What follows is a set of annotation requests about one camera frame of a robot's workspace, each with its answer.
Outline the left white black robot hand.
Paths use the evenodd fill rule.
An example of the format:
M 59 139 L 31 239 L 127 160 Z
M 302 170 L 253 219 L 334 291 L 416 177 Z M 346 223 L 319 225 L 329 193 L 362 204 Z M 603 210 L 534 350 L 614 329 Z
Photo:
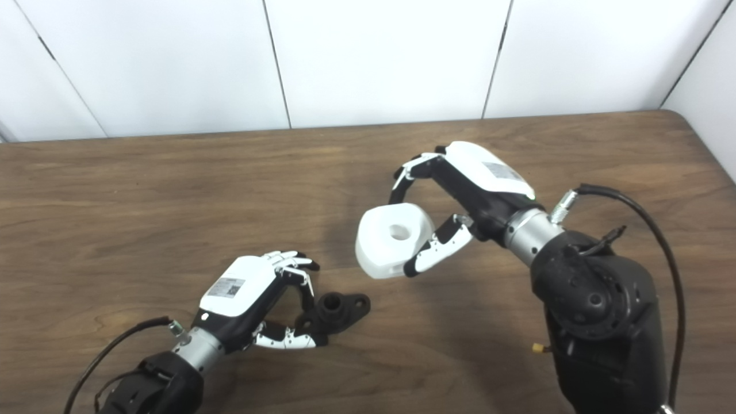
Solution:
M 266 321 L 289 286 L 298 289 L 303 311 L 315 308 L 310 271 L 320 265 L 298 251 L 238 257 L 202 296 L 192 327 L 210 333 L 225 354 L 250 346 L 278 349 L 328 345 L 328 336 Z

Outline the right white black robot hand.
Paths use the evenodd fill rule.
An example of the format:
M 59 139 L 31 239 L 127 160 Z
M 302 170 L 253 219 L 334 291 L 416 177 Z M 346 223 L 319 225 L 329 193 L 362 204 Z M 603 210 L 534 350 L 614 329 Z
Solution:
M 390 205 L 402 204 L 417 180 L 433 180 L 465 210 L 452 214 L 402 267 L 415 277 L 460 251 L 473 239 L 512 249 L 513 221 L 541 210 L 535 191 L 513 168 L 489 150 L 466 141 L 423 152 L 394 173 Z

